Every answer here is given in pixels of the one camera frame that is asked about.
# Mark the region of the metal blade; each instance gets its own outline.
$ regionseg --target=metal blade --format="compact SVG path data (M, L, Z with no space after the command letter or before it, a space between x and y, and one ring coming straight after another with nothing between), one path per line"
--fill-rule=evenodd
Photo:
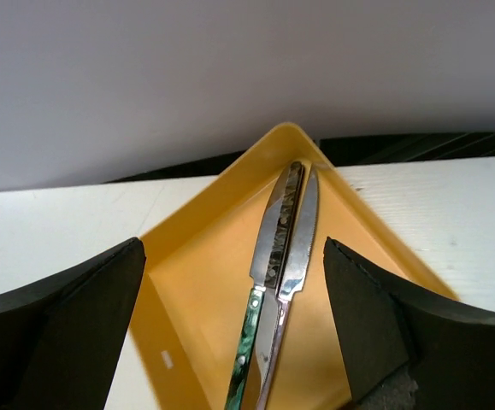
M249 275L255 285L275 289L291 237L303 165L294 161L278 177L262 217Z
M290 301L295 292L302 290L309 258L314 242L317 209L319 204L319 183L317 171L312 167L298 212L294 235L287 256L287 263L281 279L278 298Z

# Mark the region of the knife handle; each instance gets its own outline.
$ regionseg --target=knife handle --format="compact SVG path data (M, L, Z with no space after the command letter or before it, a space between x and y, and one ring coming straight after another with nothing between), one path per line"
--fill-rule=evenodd
M232 378L228 387L225 410L239 410L244 396L245 382L249 372L250 358L255 346L256 330L261 317L264 291L252 288L245 309L244 324L241 328L236 360L233 362Z
M262 381L261 394L259 395L258 402L256 403L256 410L264 410L268 404L270 388L272 387L272 380L274 379L275 367L278 364L278 356L280 355L281 342L283 341L287 320L289 319L289 305L289 301L278 299L278 323L274 329L272 348L270 350L269 357L270 362L268 363L266 377Z

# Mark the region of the knife blade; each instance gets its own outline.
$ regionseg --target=knife blade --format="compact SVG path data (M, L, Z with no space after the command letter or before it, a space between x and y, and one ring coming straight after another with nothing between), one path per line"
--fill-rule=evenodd
M283 276L276 293L278 305L277 324L274 328L271 349L268 355L269 362L265 371L262 371L262 387L261 394L256 403L257 410L263 410L268 404L275 367L277 366L280 347L285 334L286 323L289 318L289 307L294 294L302 291L304 287L314 242L318 208L319 182L317 170L312 166L309 171L302 204L298 211L298 218L291 239L289 255L287 256Z
M244 323L228 387L226 410L240 409L241 406L264 294L267 289L276 291L283 272L303 170L302 163L294 161L281 173L262 217L249 272L254 284L245 309Z

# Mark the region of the white table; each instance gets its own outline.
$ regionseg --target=white table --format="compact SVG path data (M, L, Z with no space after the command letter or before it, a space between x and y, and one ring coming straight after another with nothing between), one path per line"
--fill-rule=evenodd
M465 302L495 310L495 158L340 172ZM142 235L214 178L0 193L0 293ZM106 408L158 408L129 335Z

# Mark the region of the white spot on tray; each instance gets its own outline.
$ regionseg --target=white spot on tray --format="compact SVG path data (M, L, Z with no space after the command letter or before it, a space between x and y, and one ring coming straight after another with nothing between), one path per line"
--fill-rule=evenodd
M171 354L167 350L162 350L162 359L163 363L165 363L165 367L167 369L172 369L173 368L173 361L171 360Z

